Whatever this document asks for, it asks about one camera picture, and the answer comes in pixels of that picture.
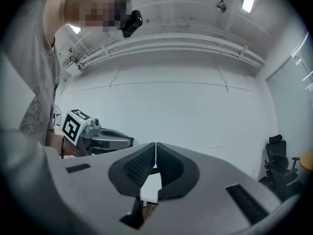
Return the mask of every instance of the ceiling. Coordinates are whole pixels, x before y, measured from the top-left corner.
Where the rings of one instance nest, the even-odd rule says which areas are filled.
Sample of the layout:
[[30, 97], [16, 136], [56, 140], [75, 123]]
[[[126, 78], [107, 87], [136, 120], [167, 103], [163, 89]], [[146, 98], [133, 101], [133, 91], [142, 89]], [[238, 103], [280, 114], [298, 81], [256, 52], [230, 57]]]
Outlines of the ceiling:
[[[223, 0], [227, 11], [222, 14], [215, 8], [220, 0], [132, 1], [133, 10], [142, 14], [143, 25], [130, 39], [161, 33], [199, 34], [247, 46], [263, 59], [266, 59], [273, 36], [283, 27], [289, 12], [284, 0], [255, 0], [251, 13], [241, 9], [241, 0]], [[94, 33], [83, 29], [76, 34], [66, 25], [56, 34], [56, 47], [63, 63], [71, 55], [79, 59], [102, 45], [124, 40], [121, 32]]]

